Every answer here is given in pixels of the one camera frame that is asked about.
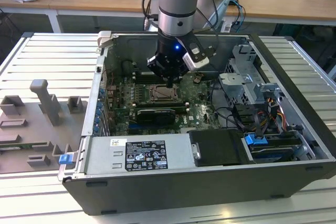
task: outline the blue tab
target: blue tab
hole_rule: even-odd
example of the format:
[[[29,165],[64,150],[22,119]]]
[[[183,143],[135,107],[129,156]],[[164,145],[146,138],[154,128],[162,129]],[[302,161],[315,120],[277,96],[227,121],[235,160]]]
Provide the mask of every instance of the blue tab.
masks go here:
[[[245,136],[245,141],[246,141],[247,145],[268,144],[265,137],[256,138],[255,134],[248,134],[247,136]]]
[[[71,165],[72,164],[72,159],[73,159],[73,154],[62,154],[59,157],[58,163],[60,165]]]

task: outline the desk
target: desk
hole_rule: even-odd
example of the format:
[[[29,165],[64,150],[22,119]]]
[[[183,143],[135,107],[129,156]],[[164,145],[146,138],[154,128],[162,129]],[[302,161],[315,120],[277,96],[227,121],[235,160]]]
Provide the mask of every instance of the desk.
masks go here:
[[[336,25],[335,0],[239,0],[246,9],[247,22]],[[143,17],[141,0],[38,0],[16,3],[0,0],[0,8],[8,13],[45,14],[53,31],[62,32],[58,15]],[[237,8],[229,6],[226,16],[237,16]]]

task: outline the power supply label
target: power supply label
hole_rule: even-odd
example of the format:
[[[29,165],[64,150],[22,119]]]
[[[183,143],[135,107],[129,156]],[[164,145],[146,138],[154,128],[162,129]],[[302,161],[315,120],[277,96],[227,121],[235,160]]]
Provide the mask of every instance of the power supply label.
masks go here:
[[[127,142],[125,158],[128,172],[168,169],[165,141]]]

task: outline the black plastic cover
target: black plastic cover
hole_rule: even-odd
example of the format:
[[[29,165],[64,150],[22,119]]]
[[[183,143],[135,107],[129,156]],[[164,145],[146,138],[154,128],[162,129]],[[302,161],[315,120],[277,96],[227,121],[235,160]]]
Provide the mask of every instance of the black plastic cover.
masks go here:
[[[249,164],[243,146],[243,134],[236,129],[190,131],[190,141],[198,145],[200,159],[196,166]]]

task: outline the metal bracket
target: metal bracket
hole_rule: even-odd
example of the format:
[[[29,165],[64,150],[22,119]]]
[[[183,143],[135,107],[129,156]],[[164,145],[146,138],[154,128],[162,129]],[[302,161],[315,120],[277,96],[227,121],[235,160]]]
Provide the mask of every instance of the metal bracket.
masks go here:
[[[264,92],[270,91],[270,92],[276,92],[276,91],[281,91],[278,84],[276,83],[258,83],[255,85],[253,89],[254,93],[256,94],[256,101],[264,101]]]
[[[245,60],[245,61],[254,61],[257,53],[250,45],[238,45],[235,46],[232,50],[233,55],[236,59]]]

